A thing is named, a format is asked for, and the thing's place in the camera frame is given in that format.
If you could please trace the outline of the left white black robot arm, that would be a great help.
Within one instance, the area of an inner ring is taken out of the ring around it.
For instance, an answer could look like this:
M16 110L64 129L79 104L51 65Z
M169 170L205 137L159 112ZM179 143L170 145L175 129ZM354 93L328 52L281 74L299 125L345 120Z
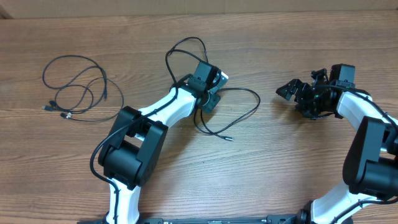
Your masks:
M218 67L201 61L158 102L139 110L126 106L118 113L98 156L111 192L103 223L137 223L141 187L156 167L167 131L195 109L210 112L227 81Z

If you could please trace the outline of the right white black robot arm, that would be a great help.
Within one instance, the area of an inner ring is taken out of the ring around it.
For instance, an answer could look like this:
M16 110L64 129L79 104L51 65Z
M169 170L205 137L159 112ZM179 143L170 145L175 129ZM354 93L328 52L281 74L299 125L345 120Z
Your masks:
M354 83L355 67L336 64L330 71L312 71L312 83L293 79L276 90L296 102L304 118L335 116L356 130L343 164L343 180L324 196L309 201L282 223L352 223L352 216L368 205L397 203L397 120L383 111L371 95Z

